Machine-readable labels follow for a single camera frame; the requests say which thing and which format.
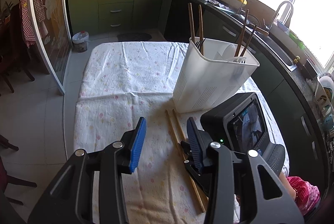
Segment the white plastic utensil holder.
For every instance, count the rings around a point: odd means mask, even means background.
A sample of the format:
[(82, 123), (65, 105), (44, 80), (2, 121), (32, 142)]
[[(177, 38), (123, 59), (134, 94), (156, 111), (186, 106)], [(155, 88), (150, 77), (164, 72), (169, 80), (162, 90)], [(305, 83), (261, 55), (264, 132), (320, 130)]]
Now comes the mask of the white plastic utensil holder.
[(229, 45), (225, 41), (205, 39), (203, 54), (189, 40), (188, 49), (178, 76), (173, 101), (176, 111), (188, 113), (212, 109), (232, 97), (260, 66), (253, 54), (246, 50), (235, 60), (214, 60)]

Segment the dark wooden chopstick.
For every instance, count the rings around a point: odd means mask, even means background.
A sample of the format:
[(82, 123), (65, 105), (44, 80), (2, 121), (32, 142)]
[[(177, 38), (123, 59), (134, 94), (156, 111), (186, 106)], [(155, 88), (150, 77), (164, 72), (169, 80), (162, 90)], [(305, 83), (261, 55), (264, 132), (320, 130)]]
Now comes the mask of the dark wooden chopstick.
[(240, 57), (243, 57), (244, 54), (246, 53), (246, 50), (247, 50), (247, 48), (248, 48), (248, 46), (249, 46), (249, 44), (250, 44), (250, 42), (251, 42), (251, 39), (253, 38), (254, 33), (255, 33), (255, 31), (256, 31), (257, 28), (258, 28), (258, 27), (255, 25), (254, 28), (253, 28), (253, 31), (251, 32), (251, 34), (250, 34), (250, 36), (249, 36), (249, 38), (248, 38), (248, 40), (247, 40), (247, 42), (246, 42), (246, 44), (245, 44), (245, 46), (243, 47), (243, 50), (242, 50), (241, 53), (239, 54)]

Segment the black plastic fork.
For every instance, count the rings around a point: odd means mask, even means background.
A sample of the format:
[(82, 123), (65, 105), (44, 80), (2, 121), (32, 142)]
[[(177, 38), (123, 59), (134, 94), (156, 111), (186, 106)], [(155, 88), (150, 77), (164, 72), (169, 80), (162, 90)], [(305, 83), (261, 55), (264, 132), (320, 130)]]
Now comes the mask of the black plastic fork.
[(203, 49), (203, 43), (204, 43), (204, 41), (205, 41), (205, 38), (200, 39), (198, 42), (195, 43), (195, 46), (197, 47), (197, 49), (199, 51), (201, 51)]

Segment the steel kitchen sink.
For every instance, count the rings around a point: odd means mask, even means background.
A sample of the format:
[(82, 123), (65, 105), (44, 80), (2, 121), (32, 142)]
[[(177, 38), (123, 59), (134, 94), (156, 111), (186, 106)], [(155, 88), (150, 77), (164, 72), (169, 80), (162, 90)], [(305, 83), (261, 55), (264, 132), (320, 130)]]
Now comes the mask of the steel kitchen sink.
[(256, 32), (251, 43), (251, 48), (255, 51), (254, 55), (265, 64), (272, 64), (279, 71), (288, 73), (296, 70), (288, 54), (270, 37)]

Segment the chrome kitchen faucet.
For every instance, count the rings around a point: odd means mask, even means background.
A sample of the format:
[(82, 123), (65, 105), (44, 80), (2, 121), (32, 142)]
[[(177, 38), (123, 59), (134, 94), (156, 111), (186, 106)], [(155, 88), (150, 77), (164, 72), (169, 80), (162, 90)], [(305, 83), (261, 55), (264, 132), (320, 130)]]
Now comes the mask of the chrome kitchen faucet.
[(268, 28), (271, 29), (272, 25), (275, 21), (280, 20), (284, 25), (287, 20), (291, 19), (294, 12), (293, 3), (289, 0), (285, 0), (279, 4), (276, 11), (274, 12), (269, 24)]

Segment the green kitchen cabinets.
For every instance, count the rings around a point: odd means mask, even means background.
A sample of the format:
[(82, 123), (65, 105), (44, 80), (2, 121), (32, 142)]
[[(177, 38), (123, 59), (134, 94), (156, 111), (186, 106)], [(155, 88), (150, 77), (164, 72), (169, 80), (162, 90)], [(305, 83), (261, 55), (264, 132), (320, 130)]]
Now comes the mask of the green kitchen cabinets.
[[(241, 22), (232, 13), (203, 0), (68, 0), (71, 29), (90, 34), (130, 29), (158, 29), (166, 40), (188, 42), (188, 3), (194, 13), (201, 5), (204, 35), (236, 42)], [(277, 121), (290, 156), (293, 175), (325, 185), (331, 173), (327, 145), (314, 95), (301, 70), (291, 73), (261, 62), (252, 78)]]

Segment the white floral tablecloth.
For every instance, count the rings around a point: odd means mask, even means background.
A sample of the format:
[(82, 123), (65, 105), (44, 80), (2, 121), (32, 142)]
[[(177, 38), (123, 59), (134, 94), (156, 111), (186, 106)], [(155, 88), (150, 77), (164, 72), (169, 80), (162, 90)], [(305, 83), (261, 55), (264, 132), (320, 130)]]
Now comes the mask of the white floral tablecloth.
[[(132, 130), (141, 117), (147, 122), (139, 165), (122, 179), (131, 223), (203, 223), (205, 218), (165, 114), (168, 110), (177, 134), (173, 91), (188, 45), (104, 43), (92, 50), (85, 66), (76, 103), (74, 149), (100, 151)], [(283, 144), (274, 116), (251, 76), (237, 92), (257, 94), (270, 141)], [(185, 134), (187, 119), (199, 123), (205, 112), (177, 112)]]

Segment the white plastic spoon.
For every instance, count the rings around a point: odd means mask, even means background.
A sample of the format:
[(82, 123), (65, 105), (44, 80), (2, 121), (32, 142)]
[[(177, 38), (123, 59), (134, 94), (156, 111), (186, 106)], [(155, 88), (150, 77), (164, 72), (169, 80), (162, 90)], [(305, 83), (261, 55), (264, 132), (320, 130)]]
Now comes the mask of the white plastic spoon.
[(216, 53), (214, 60), (219, 60), (219, 61), (234, 61), (235, 60), (235, 51), (236, 51), (236, 46), (234, 44), (229, 44), (222, 54), (219, 52)]

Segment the dish rack with bowls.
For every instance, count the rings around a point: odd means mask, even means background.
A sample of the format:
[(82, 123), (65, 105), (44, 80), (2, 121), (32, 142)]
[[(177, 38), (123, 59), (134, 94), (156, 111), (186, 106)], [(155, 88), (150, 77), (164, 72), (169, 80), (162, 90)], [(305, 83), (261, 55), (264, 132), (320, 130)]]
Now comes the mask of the dish rack with bowls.
[(333, 139), (333, 75), (322, 73), (315, 80), (314, 100), (321, 112), (322, 126), (328, 140)]

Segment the white trash bin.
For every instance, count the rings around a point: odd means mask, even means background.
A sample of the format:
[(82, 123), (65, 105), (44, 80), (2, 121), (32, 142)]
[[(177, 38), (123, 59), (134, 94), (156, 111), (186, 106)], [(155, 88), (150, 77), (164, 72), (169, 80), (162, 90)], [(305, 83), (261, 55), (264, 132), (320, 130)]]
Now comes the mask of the white trash bin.
[(72, 36), (74, 50), (78, 53), (85, 52), (88, 49), (89, 33), (81, 31)]

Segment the dark floor mat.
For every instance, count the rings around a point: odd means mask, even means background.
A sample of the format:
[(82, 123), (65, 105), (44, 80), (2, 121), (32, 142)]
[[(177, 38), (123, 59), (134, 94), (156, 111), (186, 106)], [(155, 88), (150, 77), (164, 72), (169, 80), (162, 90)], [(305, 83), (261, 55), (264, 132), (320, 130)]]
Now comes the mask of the dark floor mat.
[(147, 33), (122, 33), (117, 35), (117, 39), (119, 42), (146, 42), (152, 39), (152, 36)]

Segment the wooden cutting board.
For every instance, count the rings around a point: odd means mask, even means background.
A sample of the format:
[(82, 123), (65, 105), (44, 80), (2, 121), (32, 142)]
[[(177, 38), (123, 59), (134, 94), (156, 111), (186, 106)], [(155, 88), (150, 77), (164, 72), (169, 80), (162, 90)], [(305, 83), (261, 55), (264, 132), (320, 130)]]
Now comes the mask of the wooden cutting board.
[(275, 10), (259, 0), (246, 0), (247, 4), (243, 7), (245, 11), (249, 10), (252, 16), (255, 16), (262, 25), (269, 26)]

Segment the crumpled cloth on counter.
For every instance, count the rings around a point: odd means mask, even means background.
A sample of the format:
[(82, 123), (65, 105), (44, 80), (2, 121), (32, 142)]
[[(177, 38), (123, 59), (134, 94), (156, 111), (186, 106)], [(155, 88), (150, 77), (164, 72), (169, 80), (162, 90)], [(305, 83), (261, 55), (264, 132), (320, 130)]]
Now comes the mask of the crumpled cloth on counter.
[(219, 1), (217, 0), (203, 0), (204, 2), (206, 3), (209, 3), (209, 4), (212, 4), (214, 5), (215, 7), (218, 7), (218, 8), (221, 8), (221, 9), (229, 9), (228, 6), (224, 5), (224, 4), (221, 4)]

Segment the red checkered apron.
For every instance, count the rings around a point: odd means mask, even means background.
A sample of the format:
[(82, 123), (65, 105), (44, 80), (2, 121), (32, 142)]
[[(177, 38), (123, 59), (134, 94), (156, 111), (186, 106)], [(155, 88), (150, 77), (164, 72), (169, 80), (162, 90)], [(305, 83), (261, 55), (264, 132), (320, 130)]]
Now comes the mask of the red checkered apron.
[[(41, 26), (41, 37), (46, 37), (48, 35), (48, 30), (45, 25), (46, 13), (43, 0), (33, 0), (34, 12), (37, 20), (37, 24)], [(28, 2), (27, 0), (19, 0), (19, 11), (22, 20), (22, 35), (26, 46), (29, 48), (31, 45), (36, 44), (34, 37), (32, 24), (30, 22), (30, 16), (28, 12)]]

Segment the glass sliding door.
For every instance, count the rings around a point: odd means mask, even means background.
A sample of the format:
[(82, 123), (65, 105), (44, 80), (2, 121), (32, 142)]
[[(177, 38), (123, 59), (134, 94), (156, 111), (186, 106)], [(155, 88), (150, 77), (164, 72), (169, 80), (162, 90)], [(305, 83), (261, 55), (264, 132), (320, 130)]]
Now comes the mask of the glass sliding door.
[(43, 0), (46, 13), (45, 25), (49, 32), (43, 38), (41, 26), (37, 24), (33, 0), (27, 0), (27, 2), (39, 54), (59, 93), (64, 95), (67, 65), (72, 49), (66, 0)]

